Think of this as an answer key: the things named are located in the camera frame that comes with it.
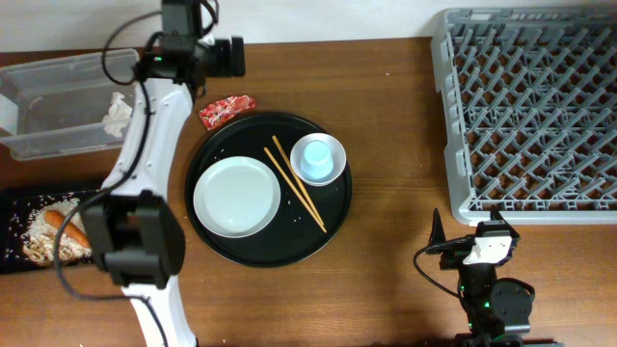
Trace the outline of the red snack wrapper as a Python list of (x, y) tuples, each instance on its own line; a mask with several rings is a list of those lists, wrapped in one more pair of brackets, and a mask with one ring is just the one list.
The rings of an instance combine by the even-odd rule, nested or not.
[(207, 130), (213, 130), (255, 107), (256, 101), (251, 96), (233, 95), (208, 104), (199, 111), (199, 117)]

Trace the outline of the white tissue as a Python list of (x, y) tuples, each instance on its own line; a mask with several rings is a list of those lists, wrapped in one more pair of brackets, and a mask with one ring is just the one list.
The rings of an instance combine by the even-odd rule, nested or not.
[(110, 136), (121, 138), (123, 129), (130, 122), (131, 114), (132, 107), (124, 101), (124, 95), (114, 92), (108, 114), (101, 121), (104, 123), (104, 131)]

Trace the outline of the wooden chopstick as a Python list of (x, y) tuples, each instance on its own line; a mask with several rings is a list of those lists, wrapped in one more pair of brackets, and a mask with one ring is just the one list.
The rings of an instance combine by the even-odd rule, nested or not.
[(272, 136), (272, 139), (277, 147), (277, 149), (280, 152), (280, 155), (282, 157), (282, 159), (284, 160), (285, 164), (287, 165), (290, 173), (292, 174), (292, 176), (294, 177), (295, 181), (296, 181), (296, 185), (298, 186), (298, 188), (300, 189), (300, 193), (302, 194), (303, 200), (305, 202), (305, 207), (306, 209), (309, 211), (309, 213), (311, 214), (311, 216), (315, 219), (315, 221), (317, 222), (318, 225), (320, 225), (320, 227), (323, 229), (324, 232), (327, 232), (327, 230), (325, 229), (325, 225), (324, 222), (317, 210), (317, 208), (315, 207), (311, 197), (309, 196), (308, 191), (306, 190), (304, 184), (302, 183), (302, 180), (300, 179), (300, 177), (294, 172), (292, 165), (290, 163), (290, 160), (287, 156), (287, 154), (285, 153), (285, 151), (283, 150), (278, 138), (276, 135)]
[(317, 223), (317, 225), (321, 228), (321, 230), (324, 233), (327, 233), (327, 230), (325, 229), (324, 225), (319, 221), (319, 219), (317, 218), (316, 214), (313, 212), (313, 210), (310, 208), (309, 204), (307, 203), (307, 201), (304, 199), (304, 197), (302, 196), (302, 194), (298, 191), (298, 189), (293, 185), (293, 183), (291, 182), (290, 178), (286, 175), (286, 173), (283, 171), (282, 167), (280, 166), (280, 164), (277, 162), (277, 160), (274, 158), (273, 154), (270, 152), (270, 150), (267, 147), (263, 148), (264, 152), (266, 153), (267, 157), (271, 160), (271, 162), (274, 164), (275, 168), (279, 171), (279, 173), (281, 174), (282, 178), (284, 179), (284, 181), (287, 183), (287, 185), (289, 186), (289, 188), (292, 190), (292, 192), (295, 194), (295, 196), (298, 198), (298, 200), (300, 201), (300, 203), (303, 205), (303, 207), (306, 209), (306, 211), (309, 213), (309, 215), (312, 217), (312, 219)]

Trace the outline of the white bowl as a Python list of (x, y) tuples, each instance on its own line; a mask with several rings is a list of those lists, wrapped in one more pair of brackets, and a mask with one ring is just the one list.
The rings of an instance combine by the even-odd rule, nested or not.
[[(301, 171), (301, 158), (305, 146), (311, 141), (322, 141), (326, 143), (331, 150), (334, 159), (334, 169), (331, 173), (321, 180), (309, 180)], [(344, 171), (346, 166), (346, 152), (339, 140), (326, 133), (311, 133), (298, 140), (290, 152), (290, 163), (294, 172), (306, 184), (315, 187), (327, 186), (333, 183)]]

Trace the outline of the white plate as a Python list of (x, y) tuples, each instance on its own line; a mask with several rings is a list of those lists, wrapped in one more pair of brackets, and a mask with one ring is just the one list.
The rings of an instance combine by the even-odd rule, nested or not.
[(194, 212), (203, 227), (226, 238), (244, 238), (266, 228), (276, 216), (281, 187), (259, 160), (232, 156), (208, 167), (194, 188)]

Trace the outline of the rice and noodle scraps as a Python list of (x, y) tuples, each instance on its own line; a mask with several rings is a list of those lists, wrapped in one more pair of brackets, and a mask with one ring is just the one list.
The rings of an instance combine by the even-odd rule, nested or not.
[[(54, 260), (54, 241), (58, 228), (80, 199), (56, 201), (30, 213), (22, 251), (39, 266), (48, 266)], [(63, 262), (88, 260), (92, 247), (86, 237), (81, 217), (76, 213), (65, 227), (59, 246), (59, 257)]]

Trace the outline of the light blue plastic cup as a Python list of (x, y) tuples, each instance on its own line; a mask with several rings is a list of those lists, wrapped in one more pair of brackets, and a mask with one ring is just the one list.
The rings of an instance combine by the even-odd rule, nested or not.
[(308, 143), (301, 158), (301, 171), (309, 180), (321, 180), (334, 169), (330, 147), (322, 141)]

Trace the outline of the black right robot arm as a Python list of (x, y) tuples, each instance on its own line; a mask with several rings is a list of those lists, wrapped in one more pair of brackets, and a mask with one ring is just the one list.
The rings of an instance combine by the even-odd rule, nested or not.
[(555, 346), (551, 340), (525, 341), (530, 332), (529, 316), (535, 300), (530, 284), (512, 278), (499, 278), (496, 269), (508, 262), (521, 236), (496, 208), (489, 220), (477, 225), (475, 233), (448, 240), (441, 215), (433, 212), (428, 245), (416, 252), (437, 254), (440, 269), (458, 272), (454, 291), (420, 274), (440, 290), (456, 298), (468, 318), (469, 332), (454, 337), (455, 346)]

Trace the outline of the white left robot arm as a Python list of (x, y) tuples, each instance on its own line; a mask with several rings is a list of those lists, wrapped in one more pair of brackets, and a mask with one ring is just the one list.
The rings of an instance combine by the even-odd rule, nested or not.
[(101, 197), (80, 217), (96, 267), (135, 309), (149, 346), (195, 346), (178, 275), (186, 253), (182, 227), (168, 205), (168, 185), (182, 128), (208, 77), (246, 72), (240, 37), (195, 41), (181, 53), (161, 49), (135, 66), (135, 105)]

